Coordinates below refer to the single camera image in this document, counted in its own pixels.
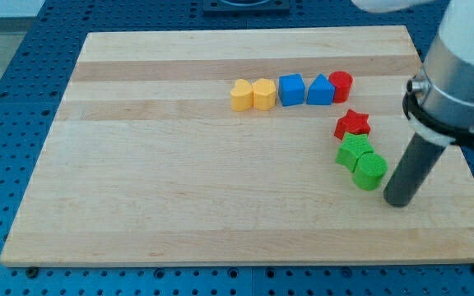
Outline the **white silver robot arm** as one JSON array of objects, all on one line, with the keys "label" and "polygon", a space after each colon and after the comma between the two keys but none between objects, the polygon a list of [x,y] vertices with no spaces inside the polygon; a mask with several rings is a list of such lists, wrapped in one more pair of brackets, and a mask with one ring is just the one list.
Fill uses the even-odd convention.
[{"label": "white silver robot arm", "polygon": [[429,143],[474,150],[474,0],[448,3],[403,111]]}]

